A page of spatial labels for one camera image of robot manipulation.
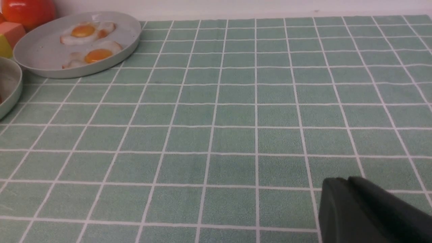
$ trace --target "bowl rim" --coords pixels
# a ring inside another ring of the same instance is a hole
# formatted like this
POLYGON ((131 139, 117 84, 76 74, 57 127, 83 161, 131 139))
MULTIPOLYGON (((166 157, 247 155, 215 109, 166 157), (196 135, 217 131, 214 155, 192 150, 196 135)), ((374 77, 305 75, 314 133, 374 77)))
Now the bowl rim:
POLYGON ((2 106, 4 104, 6 104, 11 99, 11 97, 13 96, 13 94, 19 89, 19 87, 20 87, 20 85, 22 83, 22 68, 18 65, 18 63, 16 61, 14 61, 12 59, 9 59, 9 58, 0 57, 0 61, 4 61, 7 64, 15 66, 19 70, 18 84, 15 86, 15 89, 10 93, 10 95, 5 100, 2 100, 2 103, 0 104, 0 106, 2 106))
MULTIPOLYGON (((54 20, 52 20, 52 21, 50 21, 50 22, 48 22, 48 23, 45 23, 45 24, 43 24, 43 25, 41 25, 41 26, 38 26, 37 28, 31 30, 31 31, 28 32, 26 35, 28 35, 28 34, 30 34, 30 33, 32 33, 32 32, 36 32, 36 31, 38 31, 38 29, 44 28, 45 25, 47 25, 47 24, 51 24, 52 22, 58 21, 58 20, 60 20, 60 19, 74 18, 74 17, 79 16, 79 15, 89 15, 89 14, 91 14, 91 15, 97 15, 97 14, 110 14, 110 13, 125 15, 125 16, 130 17, 131 19, 134 19, 135 22, 138 23, 138 25, 140 26, 140 29, 141 29, 141 31, 142 31, 142 26, 141 26, 141 23, 139 22, 139 20, 137 20, 135 17, 133 17, 133 16, 131 16, 131 15, 129 15, 129 14, 126 14, 126 13, 123 13, 123 12, 118 12, 118 11, 89 11, 89 12, 82 12, 82 13, 78 13, 78 14, 67 15, 67 16, 63 16, 63 17, 60 17, 60 18, 54 19, 54 20)), ((135 37, 135 39, 133 40, 133 42, 132 42, 131 45, 129 45, 129 46, 123 48, 119 53, 117 53, 117 54, 115 54, 115 55, 112 55, 112 56, 110 56, 110 57, 108 57, 108 58, 106 58, 106 59, 104 59, 104 60, 101 60, 101 61, 98 61, 98 62, 94 62, 94 63, 87 64, 86 67, 88 67, 88 68, 95 67, 96 65, 100 64, 100 62, 107 62, 107 61, 112 60, 113 58, 115 58, 115 56, 118 56, 119 54, 125 53, 125 52, 126 52, 126 49, 128 49, 128 48, 129 48, 130 46, 132 46, 132 45, 133 45, 137 40, 140 39, 140 34, 141 34, 141 33, 138 33, 138 34, 136 35, 136 37, 135 37)), ((15 47, 17 47, 17 46, 19 47, 20 42, 23 42, 23 39, 26 37, 26 35, 23 36, 23 37, 22 37, 22 38, 17 42, 17 44, 15 45, 15 47)), ((18 65, 24 67, 25 69, 29 69, 29 70, 38 70, 38 71, 43 71, 43 72, 45 72, 45 71, 48 71, 48 72, 53 72, 53 71, 58 72, 58 71, 65 70, 65 69, 58 69, 58 68, 57 68, 57 69, 53 69, 53 68, 52 68, 52 69, 42 69, 42 68, 35 68, 35 67, 32 67, 32 66, 24 65, 22 62, 20 62, 19 60, 17 60, 17 59, 15 58, 15 54, 16 54, 16 52, 17 52, 17 48, 14 48, 14 49, 13 49, 13 56, 14 56, 15 62, 16 62, 18 65)), ((67 70, 69 70, 69 71, 70 71, 70 70, 77 70, 77 69, 80 69, 80 68, 82 68, 82 67, 73 67, 73 68, 68 68, 67 70)))

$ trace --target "egg yolk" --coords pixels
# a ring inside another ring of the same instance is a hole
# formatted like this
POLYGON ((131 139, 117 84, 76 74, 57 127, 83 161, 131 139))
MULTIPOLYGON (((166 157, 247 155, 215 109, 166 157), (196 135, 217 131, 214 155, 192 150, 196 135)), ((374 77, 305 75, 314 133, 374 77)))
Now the egg yolk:
POLYGON ((96 49, 91 52, 89 52, 86 57, 84 57, 84 61, 86 63, 94 63, 100 60, 103 60, 105 58, 108 58, 112 56, 112 51, 108 49, 96 49))
POLYGON ((73 28, 72 33, 70 34, 73 37, 87 37, 92 35, 95 32, 96 28, 91 25, 82 25, 73 28))

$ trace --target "egg white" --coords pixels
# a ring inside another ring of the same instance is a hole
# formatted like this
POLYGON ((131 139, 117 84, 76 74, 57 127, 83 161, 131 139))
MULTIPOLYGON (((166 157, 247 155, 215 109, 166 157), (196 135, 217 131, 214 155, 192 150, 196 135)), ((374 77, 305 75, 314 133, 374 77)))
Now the egg white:
POLYGON ((67 69, 67 68, 75 68, 75 67, 82 67, 82 66, 88 65, 89 63, 85 62, 84 59, 89 52, 96 50, 96 49, 107 49, 107 50, 111 51, 112 56, 114 56, 117 53, 119 53, 120 51, 122 51, 123 47, 115 41, 100 42, 98 44, 93 45, 91 48, 89 48, 88 50, 86 50, 84 52, 71 53, 69 56, 68 63, 63 65, 62 68, 67 69))
POLYGON ((60 43, 65 45, 82 45, 85 43, 94 42, 101 38, 101 31, 105 31, 106 34, 109 35, 115 30, 115 28, 116 25, 114 22, 82 22, 65 30, 60 36, 60 43), (71 36, 72 30, 81 25, 92 25, 95 28, 95 32, 86 37, 71 36))

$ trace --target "green tile pattern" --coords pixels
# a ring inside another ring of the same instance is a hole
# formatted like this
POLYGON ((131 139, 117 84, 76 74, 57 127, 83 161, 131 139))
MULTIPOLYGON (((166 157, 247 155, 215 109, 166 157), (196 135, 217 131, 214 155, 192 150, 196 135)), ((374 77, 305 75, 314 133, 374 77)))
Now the green tile pattern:
POLYGON ((0 241, 320 242, 326 177, 432 214, 432 20, 142 22, 0 121, 0 241))

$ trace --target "white wall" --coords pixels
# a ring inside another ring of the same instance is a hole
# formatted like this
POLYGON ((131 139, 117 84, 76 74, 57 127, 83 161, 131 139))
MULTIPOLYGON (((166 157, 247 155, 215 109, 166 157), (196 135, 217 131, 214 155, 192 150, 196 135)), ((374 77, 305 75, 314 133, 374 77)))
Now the white wall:
POLYGON ((120 11, 139 20, 432 13, 432 0, 54 0, 60 16, 120 11))

